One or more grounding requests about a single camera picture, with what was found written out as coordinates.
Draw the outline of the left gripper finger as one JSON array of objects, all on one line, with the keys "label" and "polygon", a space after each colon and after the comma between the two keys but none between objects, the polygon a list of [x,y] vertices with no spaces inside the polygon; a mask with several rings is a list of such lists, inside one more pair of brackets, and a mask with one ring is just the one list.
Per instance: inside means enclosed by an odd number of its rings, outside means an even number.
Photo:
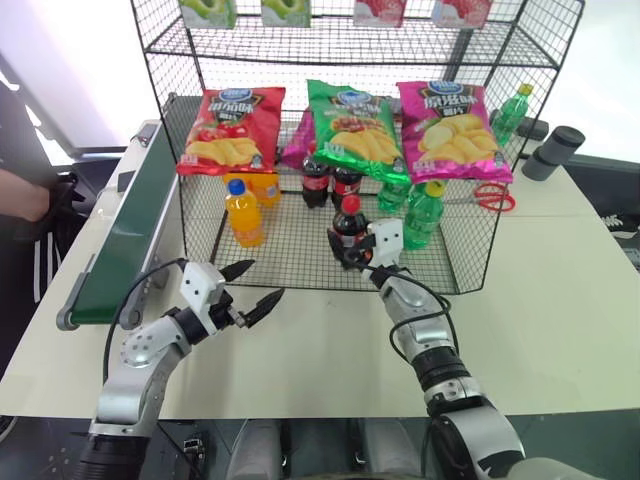
[{"label": "left gripper finger", "polygon": [[245,327],[251,328],[269,315],[280,302],[284,293],[284,288],[275,290],[259,300],[248,313],[244,313]]},{"label": "left gripper finger", "polygon": [[233,282],[237,278],[241,277],[247,270],[249,270],[255,261],[253,259],[241,260],[233,264],[227,265],[220,270],[220,274],[224,279],[224,283]]}]

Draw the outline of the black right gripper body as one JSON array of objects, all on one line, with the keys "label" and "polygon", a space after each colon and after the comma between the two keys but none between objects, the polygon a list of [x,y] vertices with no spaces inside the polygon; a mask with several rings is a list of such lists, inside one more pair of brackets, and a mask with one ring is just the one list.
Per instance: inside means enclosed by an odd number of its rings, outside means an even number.
[{"label": "black right gripper body", "polygon": [[375,236],[373,234],[362,233],[355,237],[352,247],[358,248],[363,254],[363,270],[364,266],[371,262],[373,257],[373,247],[376,245]]}]

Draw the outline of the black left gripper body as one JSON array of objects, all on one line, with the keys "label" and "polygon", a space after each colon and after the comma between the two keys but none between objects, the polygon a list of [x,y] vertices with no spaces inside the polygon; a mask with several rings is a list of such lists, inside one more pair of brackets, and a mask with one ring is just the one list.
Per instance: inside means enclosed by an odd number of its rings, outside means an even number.
[{"label": "black left gripper body", "polygon": [[209,307],[208,315],[217,330],[224,330],[232,325],[239,328],[250,327],[248,316],[234,309],[233,297],[225,289],[218,301]]}]

